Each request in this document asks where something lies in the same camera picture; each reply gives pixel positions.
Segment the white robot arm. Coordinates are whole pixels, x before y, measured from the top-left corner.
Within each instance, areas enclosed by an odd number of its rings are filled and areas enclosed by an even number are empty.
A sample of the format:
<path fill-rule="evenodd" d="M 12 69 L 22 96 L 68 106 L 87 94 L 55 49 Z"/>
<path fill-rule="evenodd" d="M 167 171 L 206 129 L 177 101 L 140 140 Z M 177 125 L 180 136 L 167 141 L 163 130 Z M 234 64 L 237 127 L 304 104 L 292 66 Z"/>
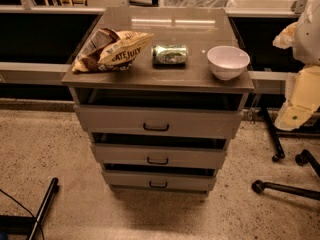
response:
<path fill-rule="evenodd" d="M 285 83 L 285 102 L 274 122 L 285 131 L 298 129 L 320 107 L 320 0 L 313 0 L 297 22 L 273 40 L 277 48 L 292 48 L 293 57 L 304 64 Z"/>

